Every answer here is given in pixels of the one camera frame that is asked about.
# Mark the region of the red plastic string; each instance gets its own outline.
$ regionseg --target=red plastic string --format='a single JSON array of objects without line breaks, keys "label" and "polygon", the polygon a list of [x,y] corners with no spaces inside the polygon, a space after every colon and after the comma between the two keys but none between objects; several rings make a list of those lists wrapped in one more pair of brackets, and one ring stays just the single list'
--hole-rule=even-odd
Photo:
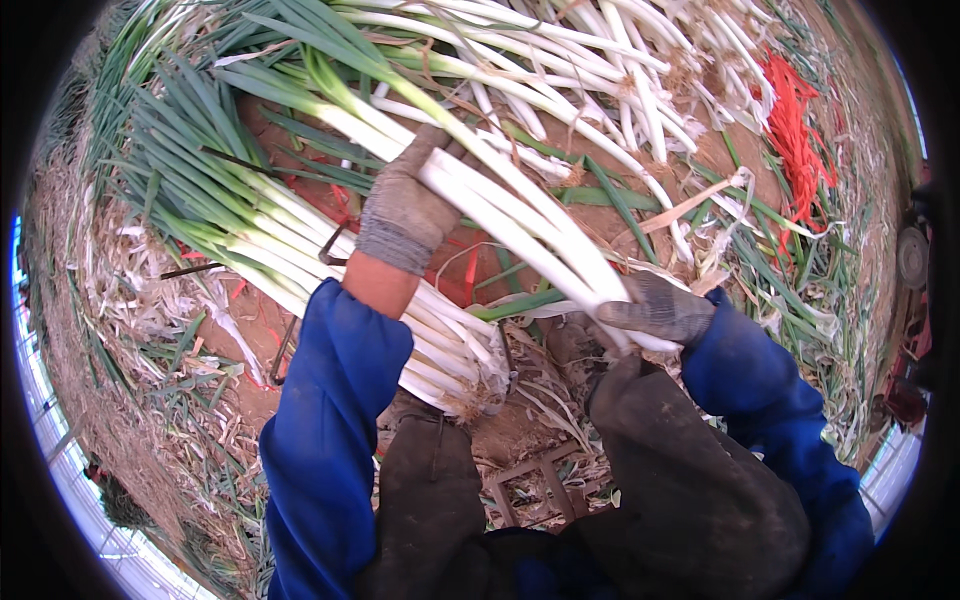
[{"label": "red plastic string", "polygon": [[276,388],[272,385],[267,385],[266,383],[263,385],[260,385],[259,383],[257,383],[256,380],[253,379],[253,377],[250,377],[250,374],[247,372],[246,369],[243,370],[243,374],[244,376],[247,377],[248,381],[250,381],[254,386],[260,388],[264,392],[276,392]]},{"label": "red plastic string", "polygon": [[247,280],[246,280],[246,279],[240,279],[240,283],[237,284],[237,286],[236,286],[236,288],[233,290],[233,292],[230,293],[230,299],[231,299],[231,300],[236,300],[236,299],[237,299],[237,296],[240,296],[240,292],[242,292],[245,287],[247,287]]},{"label": "red plastic string", "polygon": [[[777,101],[767,117],[770,143],[782,156],[783,175],[793,192],[793,202],[783,208],[783,217],[792,223],[803,222],[813,231],[824,231],[826,224],[818,223],[813,218],[813,206],[824,215],[817,199],[817,184],[823,176],[827,187],[836,185],[836,169],[832,161],[829,161],[829,170],[824,167],[810,138],[821,148],[826,148],[824,142],[816,131],[804,123],[806,103],[820,94],[801,79],[783,57],[769,51],[767,55],[769,59],[761,61],[760,65],[764,77],[777,93]],[[786,253],[789,235],[788,229],[780,233],[780,252]]]},{"label": "red plastic string", "polygon": [[477,259],[480,255],[480,242],[483,241],[486,233],[480,229],[473,233],[473,250],[470,251],[470,260],[467,263],[467,272],[464,274],[464,298],[467,300],[473,298],[473,283],[477,277]]}]

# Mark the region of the wheel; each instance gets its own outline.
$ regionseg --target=wheel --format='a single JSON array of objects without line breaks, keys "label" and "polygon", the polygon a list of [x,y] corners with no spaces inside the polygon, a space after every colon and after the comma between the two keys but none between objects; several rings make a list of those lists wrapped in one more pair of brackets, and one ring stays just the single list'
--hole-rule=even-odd
[{"label": "wheel", "polygon": [[926,284],[927,260],[930,246],[917,228],[906,228],[897,238],[897,271],[903,283],[911,290]]}]

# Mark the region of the blue sleeve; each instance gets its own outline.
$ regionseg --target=blue sleeve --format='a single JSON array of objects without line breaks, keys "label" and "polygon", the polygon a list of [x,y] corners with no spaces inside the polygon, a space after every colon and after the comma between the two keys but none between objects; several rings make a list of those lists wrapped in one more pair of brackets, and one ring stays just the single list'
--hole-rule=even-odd
[{"label": "blue sleeve", "polygon": [[410,329],[334,279],[313,293],[276,415],[260,434],[276,555],[271,598],[347,598],[373,558],[376,417],[413,351]]},{"label": "blue sleeve", "polygon": [[684,356],[684,384],[701,408],[726,417],[734,440],[763,452],[763,463],[800,496],[811,540],[791,596],[837,596],[874,547],[859,474],[821,440],[824,402],[800,378],[793,356],[736,311],[722,289],[707,298],[716,314],[703,341]]}]

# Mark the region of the white onion stalk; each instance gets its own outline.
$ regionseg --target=white onion stalk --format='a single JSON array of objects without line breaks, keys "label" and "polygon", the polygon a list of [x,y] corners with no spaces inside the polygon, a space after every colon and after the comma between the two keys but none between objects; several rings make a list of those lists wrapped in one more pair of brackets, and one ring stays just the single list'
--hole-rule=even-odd
[{"label": "white onion stalk", "polygon": [[[616,5],[610,0],[600,0],[600,11],[607,19],[613,39],[621,44],[629,45],[631,43],[630,38],[627,36],[627,30],[623,26],[623,19],[620,18],[620,12]],[[647,122],[647,135],[650,138],[654,160],[656,162],[666,162],[666,143],[663,140],[663,125],[660,121],[660,112],[657,110],[657,101],[654,99],[653,89],[651,89],[653,84],[637,62],[625,59],[624,67],[634,77],[636,95],[643,106],[643,118]]]},{"label": "white onion stalk", "polygon": [[[424,9],[418,7],[417,5],[406,4],[405,0],[338,0],[337,4],[354,7],[396,9],[403,12],[420,14],[426,13]],[[543,23],[535,18],[523,16],[519,12],[510,11],[507,9],[499,10],[495,9],[494,7],[476,4],[473,2],[465,2],[463,0],[431,0],[431,4],[443,7],[445,9],[450,9],[454,12],[482,16],[500,23],[516,25],[524,29],[536,28],[538,33],[543,36],[567,39],[591,48],[610,50],[611,52],[615,52],[625,57],[631,57],[641,62],[650,62],[652,64],[663,65],[663,62],[660,60],[654,59],[649,54],[640,52],[633,46],[626,46],[604,37],[591,36],[590,34],[584,34],[578,31],[566,29],[564,27],[559,27],[557,25],[552,25],[550,23]]]},{"label": "white onion stalk", "polygon": [[[384,112],[389,112],[391,114],[395,114],[396,116],[410,119],[411,121],[417,121],[418,123],[432,125],[434,127],[440,126],[439,123],[434,121],[427,113],[423,112],[419,108],[411,107],[410,105],[405,105],[402,102],[397,102],[396,100],[390,100],[388,98],[371,97],[370,101],[375,108],[379,108]],[[567,166],[567,163],[562,161],[551,162],[531,148],[527,148],[519,143],[511,143],[511,141],[506,138],[501,130],[494,129],[491,132],[486,132],[478,129],[476,130],[476,134],[480,139],[484,140],[497,150],[507,155],[511,154],[513,150],[516,149],[516,155],[519,156],[520,160],[536,169],[537,172],[543,175],[548,182],[556,184],[570,177],[570,167]]]}]

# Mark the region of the hand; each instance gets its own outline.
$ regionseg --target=hand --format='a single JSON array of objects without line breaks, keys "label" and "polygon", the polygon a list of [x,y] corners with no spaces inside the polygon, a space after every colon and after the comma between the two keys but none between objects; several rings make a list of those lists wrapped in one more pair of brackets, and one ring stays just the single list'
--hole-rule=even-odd
[{"label": "hand", "polygon": [[357,250],[415,276],[460,223],[460,211],[417,181],[435,148],[458,158],[465,151],[443,130],[424,125],[417,137],[380,171],[360,215]]},{"label": "hand", "polygon": [[623,284],[633,302],[600,304],[596,312],[600,323],[694,347],[713,321],[712,302],[649,271],[623,277]]}]

